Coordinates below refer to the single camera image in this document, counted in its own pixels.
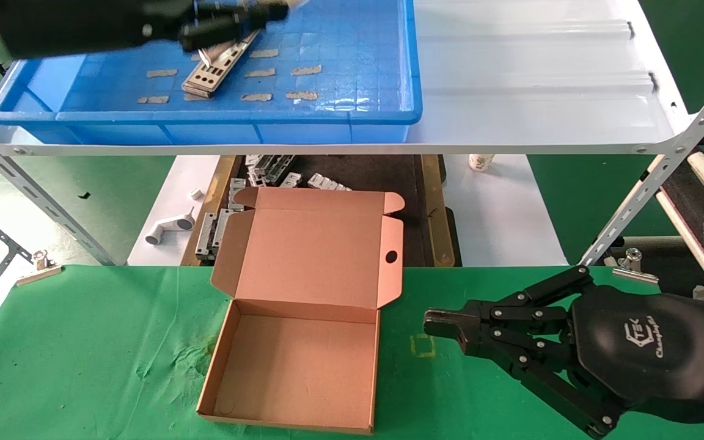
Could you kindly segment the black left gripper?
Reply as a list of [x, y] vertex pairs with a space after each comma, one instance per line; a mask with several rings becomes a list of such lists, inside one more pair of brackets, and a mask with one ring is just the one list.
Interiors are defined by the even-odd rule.
[[177, 41], [185, 52], [241, 41], [290, 14], [286, 1], [0, 1], [0, 42], [14, 59]]

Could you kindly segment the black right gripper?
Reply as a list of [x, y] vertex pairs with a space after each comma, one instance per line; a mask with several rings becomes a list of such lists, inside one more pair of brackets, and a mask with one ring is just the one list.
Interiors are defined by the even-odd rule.
[[[567, 343], [483, 324], [564, 320], [553, 304], [593, 284], [575, 266], [497, 301], [469, 299], [458, 310], [428, 309], [423, 331], [462, 337], [466, 356], [489, 359], [590, 438], [617, 427], [623, 409], [562, 378], [572, 373]], [[595, 287], [571, 304], [579, 365], [628, 411], [673, 422], [704, 422], [704, 301]]]

